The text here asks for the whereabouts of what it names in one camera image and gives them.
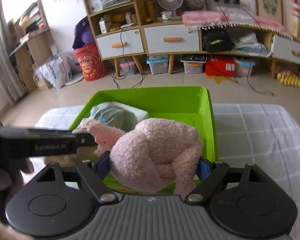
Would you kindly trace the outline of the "person left hand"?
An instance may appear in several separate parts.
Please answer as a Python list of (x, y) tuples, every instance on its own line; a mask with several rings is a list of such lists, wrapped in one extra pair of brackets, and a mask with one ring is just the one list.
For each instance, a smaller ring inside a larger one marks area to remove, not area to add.
[(6, 205), (24, 185), (22, 173), (33, 172), (33, 163), (28, 157), (10, 160), (0, 157), (0, 225), (7, 224)]

